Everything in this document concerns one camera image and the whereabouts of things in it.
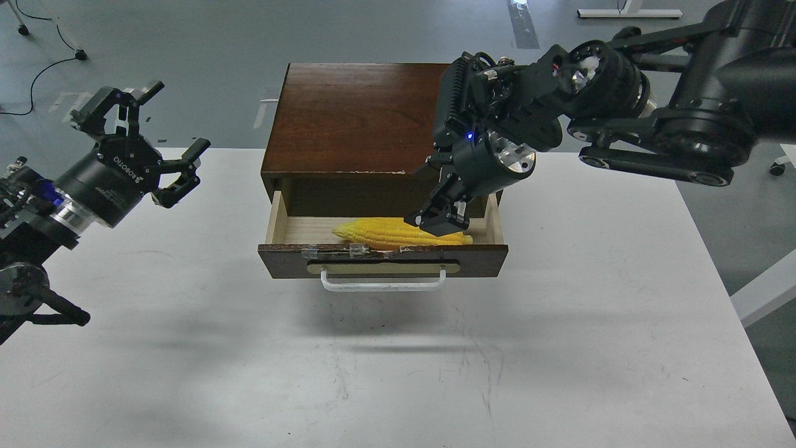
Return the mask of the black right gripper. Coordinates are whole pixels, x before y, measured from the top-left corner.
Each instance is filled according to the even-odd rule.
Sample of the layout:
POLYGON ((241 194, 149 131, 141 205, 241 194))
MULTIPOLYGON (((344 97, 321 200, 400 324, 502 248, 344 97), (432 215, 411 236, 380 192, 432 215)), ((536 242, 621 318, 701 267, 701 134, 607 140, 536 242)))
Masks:
POLYGON ((438 175, 423 205, 404 217, 409 226, 437 237, 468 229, 466 205, 470 198, 496 193, 528 179, 537 153, 528 144, 515 144, 497 131, 475 131, 452 148, 454 164, 424 164, 416 179, 438 175))

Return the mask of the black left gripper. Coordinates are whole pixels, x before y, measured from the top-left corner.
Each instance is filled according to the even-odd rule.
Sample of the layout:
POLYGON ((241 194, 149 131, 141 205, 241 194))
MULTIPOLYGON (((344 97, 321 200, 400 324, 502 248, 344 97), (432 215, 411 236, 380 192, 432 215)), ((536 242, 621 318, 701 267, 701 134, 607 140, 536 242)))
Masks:
POLYGON ((71 200, 90 210, 103 226, 114 228, 139 204, 145 193, 153 201, 171 208, 201 182, 197 176, 200 156, 210 147, 210 140, 197 139, 176 161, 163 161, 162 154, 147 140, 139 138, 139 108, 159 93, 165 84, 154 84, 136 97, 117 88, 99 89, 80 110, 71 110, 72 127, 89 135, 97 143, 89 153, 61 175, 55 185, 71 200), (119 119, 127 122, 117 135, 106 133, 106 116, 119 106, 119 119), (139 138, 125 153, 126 138, 139 138), (165 188, 157 188, 161 175, 179 173, 165 188))

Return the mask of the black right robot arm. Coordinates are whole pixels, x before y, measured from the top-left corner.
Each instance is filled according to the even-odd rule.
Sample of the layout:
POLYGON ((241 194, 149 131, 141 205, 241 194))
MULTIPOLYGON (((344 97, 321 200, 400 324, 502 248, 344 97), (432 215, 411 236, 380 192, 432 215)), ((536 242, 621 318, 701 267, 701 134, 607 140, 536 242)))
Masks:
POLYGON ((437 237, 467 230, 466 205, 529 178, 564 133, 592 167, 728 186, 758 142, 794 143, 794 20, 793 1, 724 1, 697 24, 625 27, 528 65, 461 54, 441 78, 423 166, 438 184, 404 221, 437 237))

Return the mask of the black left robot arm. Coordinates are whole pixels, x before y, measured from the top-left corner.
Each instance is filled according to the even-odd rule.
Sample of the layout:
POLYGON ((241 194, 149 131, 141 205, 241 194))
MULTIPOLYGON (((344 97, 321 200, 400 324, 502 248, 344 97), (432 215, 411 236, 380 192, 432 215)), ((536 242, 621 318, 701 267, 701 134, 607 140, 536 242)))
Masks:
POLYGON ((157 80, 141 94, 100 88, 80 110, 74 128, 94 147, 63 175, 51 180, 25 157, 2 176, 2 341, 24 323, 85 326, 90 315, 52 290, 44 263, 60 248, 73 249, 94 222, 114 228, 145 195, 171 208, 201 181, 197 139, 176 161, 167 161, 141 135, 139 110, 163 89, 157 80))

